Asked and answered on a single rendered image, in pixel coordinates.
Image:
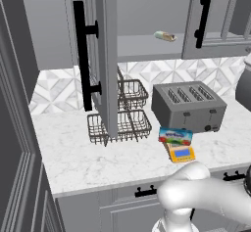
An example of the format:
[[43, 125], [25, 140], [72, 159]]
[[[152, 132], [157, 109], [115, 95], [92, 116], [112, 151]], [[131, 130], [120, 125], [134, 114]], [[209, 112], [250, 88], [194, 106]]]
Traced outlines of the pale wrapped food roll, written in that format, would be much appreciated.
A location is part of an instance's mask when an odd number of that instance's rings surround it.
[[158, 39], [162, 39], [169, 42], [174, 42], [177, 40], [177, 37], [174, 34], [170, 34], [164, 31], [156, 31], [154, 33], [154, 36]]

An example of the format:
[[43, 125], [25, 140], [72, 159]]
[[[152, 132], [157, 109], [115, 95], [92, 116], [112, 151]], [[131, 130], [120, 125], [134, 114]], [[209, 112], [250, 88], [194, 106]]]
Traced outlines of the dark grey round appliance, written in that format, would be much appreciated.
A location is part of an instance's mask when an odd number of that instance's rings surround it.
[[251, 112], [251, 53], [245, 58], [244, 64], [245, 69], [236, 86], [235, 100]]

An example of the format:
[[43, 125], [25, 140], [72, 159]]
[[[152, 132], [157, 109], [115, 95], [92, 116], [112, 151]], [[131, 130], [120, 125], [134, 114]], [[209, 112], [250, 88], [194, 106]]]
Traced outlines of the grey base cabinet door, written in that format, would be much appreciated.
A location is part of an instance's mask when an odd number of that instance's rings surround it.
[[100, 232], [152, 232], [164, 209], [156, 198], [100, 209]]

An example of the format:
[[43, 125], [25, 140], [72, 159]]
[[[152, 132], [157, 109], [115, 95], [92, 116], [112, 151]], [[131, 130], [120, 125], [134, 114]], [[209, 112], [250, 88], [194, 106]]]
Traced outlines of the grey four-slot toaster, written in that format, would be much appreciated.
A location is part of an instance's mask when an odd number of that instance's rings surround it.
[[151, 109], [161, 126], [217, 132], [226, 102], [202, 81], [155, 84]]

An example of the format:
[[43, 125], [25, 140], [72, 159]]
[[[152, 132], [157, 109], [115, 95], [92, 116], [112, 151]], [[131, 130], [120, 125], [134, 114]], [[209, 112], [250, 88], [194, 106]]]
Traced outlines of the grey wall cabinet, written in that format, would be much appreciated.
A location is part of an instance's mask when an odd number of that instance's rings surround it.
[[[190, 0], [117, 0], [118, 63], [182, 59]], [[41, 70], [76, 64], [68, 0], [25, 0], [37, 65]], [[156, 31], [174, 34], [174, 42]]]

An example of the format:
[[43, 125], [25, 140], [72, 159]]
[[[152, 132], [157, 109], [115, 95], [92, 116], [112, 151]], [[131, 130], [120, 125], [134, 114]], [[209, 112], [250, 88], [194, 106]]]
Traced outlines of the yellow digital scale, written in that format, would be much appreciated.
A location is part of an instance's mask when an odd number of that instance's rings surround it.
[[194, 150], [191, 146], [177, 146], [168, 143], [165, 143], [164, 146], [173, 163], [191, 162], [195, 160]]

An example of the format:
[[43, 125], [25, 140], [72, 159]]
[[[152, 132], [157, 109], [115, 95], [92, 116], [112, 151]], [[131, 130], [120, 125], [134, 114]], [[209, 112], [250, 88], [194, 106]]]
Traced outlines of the blue red boxed food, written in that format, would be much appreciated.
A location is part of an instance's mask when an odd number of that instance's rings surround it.
[[159, 129], [159, 141], [179, 146], [189, 146], [192, 141], [193, 132], [186, 129], [161, 127]]

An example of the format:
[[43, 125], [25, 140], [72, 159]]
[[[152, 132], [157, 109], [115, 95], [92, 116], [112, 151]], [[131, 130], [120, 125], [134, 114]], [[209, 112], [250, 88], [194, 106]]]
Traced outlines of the grey glazed cabinet door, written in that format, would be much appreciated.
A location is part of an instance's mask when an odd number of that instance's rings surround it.
[[200, 0], [190, 0], [181, 57], [205, 59], [251, 53], [251, 0], [211, 0], [202, 47], [194, 32], [202, 14]]

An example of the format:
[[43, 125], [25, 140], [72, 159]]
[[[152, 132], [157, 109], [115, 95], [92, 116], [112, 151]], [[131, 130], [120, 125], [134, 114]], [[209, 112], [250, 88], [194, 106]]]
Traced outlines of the grey open cabinet door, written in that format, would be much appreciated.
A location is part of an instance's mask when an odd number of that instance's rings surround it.
[[99, 37], [87, 35], [90, 84], [101, 82], [102, 94], [91, 94], [92, 109], [96, 109], [109, 136], [118, 136], [118, 47], [117, 0], [68, 0], [71, 19], [71, 41], [78, 52], [75, 34], [74, 1], [84, 3], [85, 24], [98, 22]]

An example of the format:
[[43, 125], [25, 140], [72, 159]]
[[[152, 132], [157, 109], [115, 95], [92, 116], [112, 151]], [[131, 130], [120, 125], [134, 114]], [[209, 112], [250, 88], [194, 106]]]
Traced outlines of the grey drawer front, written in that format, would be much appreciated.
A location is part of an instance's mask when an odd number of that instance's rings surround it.
[[[234, 168], [227, 168], [227, 169], [219, 169], [217, 171], [212, 171], [211, 176], [214, 178], [218, 178], [223, 180], [224, 178], [224, 173], [227, 172], [228, 175], [233, 175], [235, 172], [238, 170], [238, 172], [244, 173], [246, 175], [248, 167], [247, 166], [242, 166], [242, 167], [234, 167]], [[239, 180], [234, 180], [234, 181], [226, 181], [226, 182], [232, 182], [232, 183], [242, 183], [244, 179], [239, 179]]]
[[137, 191], [137, 187], [141, 187], [141, 190], [143, 191], [143, 190], [148, 190], [150, 188], [150, 185], [154, 185], [154, 188], [158, 189], [163, 183], [164, 181], [150, 181], [147, 183], [138, 183], [131, 186], [113, 189], [112, 194], [111, 194], [111, 202], [113, 204], [116, 204], [116, 203], [122, 203], [122, 202], [127, 202], [127, 201], [140, 200], [143, 198], [155, 197], [157, 194], [135, 198], [134, 193]]

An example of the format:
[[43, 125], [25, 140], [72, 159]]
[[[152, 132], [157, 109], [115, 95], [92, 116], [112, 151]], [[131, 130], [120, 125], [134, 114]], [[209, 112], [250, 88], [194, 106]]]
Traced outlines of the tall grey cupboard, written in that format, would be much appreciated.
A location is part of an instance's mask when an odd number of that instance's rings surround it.
[[66, 232], [28, 108], [37, 77], [24, 0], [0, 0], [0, 232]]

